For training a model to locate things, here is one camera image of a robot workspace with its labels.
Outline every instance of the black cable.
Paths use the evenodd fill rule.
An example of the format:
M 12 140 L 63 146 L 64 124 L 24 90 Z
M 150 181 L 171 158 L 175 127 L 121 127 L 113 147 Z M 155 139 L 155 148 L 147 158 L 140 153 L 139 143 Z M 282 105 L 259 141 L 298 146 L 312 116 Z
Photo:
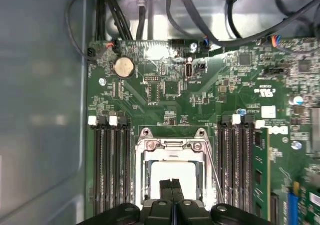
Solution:
M 282 0 L 275 0 L 275 4 L 276 4 L 276 7 L 279 9 L 279 11 L 283 15 L 290 17 L 295 14 L 294 12 L 289 11 L 287 9 L 286 5 Z M 303 23 L 309 29 L 310 35 L 312 37 L 314 36 L 314 25 L 308 18 L 306 18 L 305 16 L 301 16 L 301 17 L 298 17 L 296 20 Z
M 97 59 L 100 59 L 103 57 L 103 55 L 105 54 L 105 52 L 108 50 L 107 47 L 104 47 L 102 49 L 101 52 L 99 52 L 96 56 L 94 57 L 91 57 L 91 56 L 88 56 L 87 54 L 85 54 L 81 48 L 78 46 L 77 42 L 76 42 L 76 39 L 74 37 L 74 34 L 72 32 L 72 29 L 71 29 L 71 25 L 70 25 L 70 11 L 71 11 L 71 8 L 72 6 L 74 5 L 74 3 L 76 2 L 77 0 L 72 0 L 68 6 L 66 7 L 65 9 L 65 12 L 64 12 L 64 18 L 65 18 L 65 22 L 66 22 L 66 26 L 67 26 L 67 29 L 68 29 L 68 34 L 69 34 L 69 37 L 70 37 L 70 40 L 71 40 L 71 43 L 72 45 L 74 46 L 74 48 L 76 49 L 76 51 L 82 56 L 84 57 L 85 59 L 87 60 L 90 60 L 90 61 L 93 61 L 93 60 L 97 60 Z
M 227 18 L 228 18 L 228 23 L 230 26 L 231 31 L 235 35 L 237 39 L 242 39 L 242 36 L 238 32 L 235 22 L 234 22 L 234 17 L 233 17 L 233 9 L 234 9 L 234 4 L 236 3 L 237 0 L 226 0 L 226 5 L 227 5 Z
M 110 10 L 111 10 L 111 7 L 114 9 L 115 14 L 117 15 L 119 21 L 122 24 L 122 27 L 123 27 L 123 30 L 124 30 L 124 34 L 125 34 L 125 38 L 127 40 L 132 41 L 134 38 L 132 37 L 130 28 L 129 28 L 127 20 L 126 20 L 126 17 L 124 15 L 124 13 L 122 12 L 117 0 L 107 0 L 107 1 L 108 1 Z
M 110 0 L 106 0 L 106 2 L 108 4 L 108 6 L 109 6 L 110 12 L 111 12 L 112 17 L 114 19 L 114 24 L 118 28 L 120 38 L 122 40 L 127 40 L 127 36 L 126 36 L 126 32 L 124 30 L 123 24 L 120 21 L 113 4 L 110 2 Z
M 138 28 L 136 30 L 136 38 L 135 38 L 136 40 L 142 40 L 142 38 L 144 36 L 146 17 L 147 17 L 146 7 L 140 6 L 139 7 L 139 24 L 138 24 Z
M 246 37 L 239 40 L 234 41 L 219 41 L 210 31 L 204 20 L 201 18 L 198 10 L 196 9 L 194 3 L 192 0 L 182 0 L 188 14 L 190 15 L 193 22 L 197 25 L 197 27 L 208 37 L 208 39 L 213 42 L 214 44 L 220 46 L 220 47 L 240 47 L 247 43 L 253 42 L 255 40 L 264 38 L 266 36 L 269 36 L 271 34 L 274 34 L 275 32 L 285 28 L 290 23 L 292 23 L 297 18 L 301 17 L 305 12 L 313 8 L 314 6 L 318 5 L 320 3 L 320 0 L 313 0 L 309 2 L 307 5 L 305 5 L 303 8 L 301 8 L 299 11 L 295 12 L 294 15 L 288 17 L 287 19 L 283 20 L 279 24 L 265 30 L 262 32 L 259 32 L 258 34 L 255 34 L 250 37 Z
M 172 25 L 172 27 L 174 27 L 178 32 L 182 33 L 183 35 L 185 35 L 186 37 L 190 38 L 190 39 L 194 39 L 194 40 L 198 40 L 199 37 L 196 37 L 190 33 L 188 33 L 187 31 L 185 31 L 172 17 L 171 14 L 171 0 L 166 0 L 166 16 L 168 17 L 168 20 L 170 22 L 170 24 Z

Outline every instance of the blue slot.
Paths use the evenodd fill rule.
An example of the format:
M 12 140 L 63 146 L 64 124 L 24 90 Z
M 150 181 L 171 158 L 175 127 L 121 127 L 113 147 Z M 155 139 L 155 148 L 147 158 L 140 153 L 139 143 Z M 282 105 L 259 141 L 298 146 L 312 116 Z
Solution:
M 299 224 L 298 202 L 299 202 L 299 198 L 297 196 L 295 196 L 292 192 L 288 193 L 289 225 L 298 225 Z

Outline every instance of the dimm slot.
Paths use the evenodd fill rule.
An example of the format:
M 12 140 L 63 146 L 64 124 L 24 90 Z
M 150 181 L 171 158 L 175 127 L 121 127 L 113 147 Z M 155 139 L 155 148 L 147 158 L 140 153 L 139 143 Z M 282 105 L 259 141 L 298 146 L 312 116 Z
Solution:
M 110 208 L 114 208 L 115 205 L 115 175 L 114 175 L 114 156 L 115 156 L 115 137 L 116 137 L 116 131 L 111 128 L 111 138 L 110 138 L 110 166 L 108 168 L 108 171 L 110 173 Z
M 230 204 L 230 191 L 229 191 L 229 179 L 230 179 L 230 174 L 229 174 L 229 146 L 230 146 L 230 130 L 227 128 L 224 130 L 224 147 L 225 151 L 223 153 L 223 168 L 224 168 L 224 201 L 227 204 Z
M 244 202 L 245 208 L 244 210 L 248 213 L 252 213 L 253 211 L 253 131 L 254 127 L 252 123 L 244 124 L 243 129 L 243 148 L 244 148 Z
M 235 205 L 234 189 L 235 189 L 235 129 L 232 124 L 229 124 L 229 143 L 228 143 L 228 187 L 229 187 L 229 203 L 230 205 Z
M 237 134 L 237 140 L 236 140 L 236 146 L 237 146 L 237 161 L 236 161 L 236 170 L 238 172 L 238 197 L 239 197 L 239 209 L 244 209 L 244 144 L 243 144 L 243 125 L 239 124 L 236 129 Z
M 240 201 L 239 201 L 239 125 L 234 126 L 232 129 L 232 150 L 233 150 L 233 174 L 232 174 L 232 187 L 233 187 L 233 206 L 239 208 Z
M 125 128 L 125 145 L 124 145 L 124 202 L 125 203 L 130 203 L 131 201 L 131 195 L 130 195 L 130 190 L 131 190 L 131 129 L 130 126 Z
M 113 192 L 114 192 L 114 206 L 120 205 L 120 159 L 121 159 L 121 131 L 117 127 L 115 131 L 115 140 L 114 140 L 114 155 L 113 155 Z
M 105 131 L 105 149 L 104 149 L 104 207 L 105 210 L 109 210 L 111 208 L 110 204 L 110 194 L 111 194 L 111 130 L 110 127 Z
M 224 180 L 224 170 L 223 170 L 223 154 L 224 154 L 224 141 L 225 141 L 225 131 L 222 124 L 218 124 L 218 144 L 217 144 L 217 172 L 220 186 L 222 188 L 222 192 L 224 192 L 225 180 Z M 223 198 L 219 197 L 219 203 L 223 202 Z
M 94 131 L 94 185 L 93 185 L 93 194 L 94 194 L 94 203 L 93 203 L 93 212 L 96 215 L 101 213 L 101 140 L 102 131 L 96 129 Z

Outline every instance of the motherboard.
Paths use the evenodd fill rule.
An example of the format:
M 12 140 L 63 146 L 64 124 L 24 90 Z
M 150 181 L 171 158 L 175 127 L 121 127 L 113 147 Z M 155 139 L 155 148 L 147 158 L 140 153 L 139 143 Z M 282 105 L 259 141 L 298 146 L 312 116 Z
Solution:
M 179 179 L 208 208 L 320 224 L 320 53 L 169 40 L 93 42 L 88 54 L 104 47 L 88 65 L 86 219 Z

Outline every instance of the gray side panel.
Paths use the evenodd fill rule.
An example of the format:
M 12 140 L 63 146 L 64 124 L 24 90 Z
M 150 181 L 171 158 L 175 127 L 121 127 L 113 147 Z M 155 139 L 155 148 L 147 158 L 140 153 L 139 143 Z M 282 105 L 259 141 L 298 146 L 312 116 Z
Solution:
M 84 219 L 86 66 L 66 32 L 68 1 L 0 0 L 0 224 Z M 77 38 L 87 9 L 73 9 Z

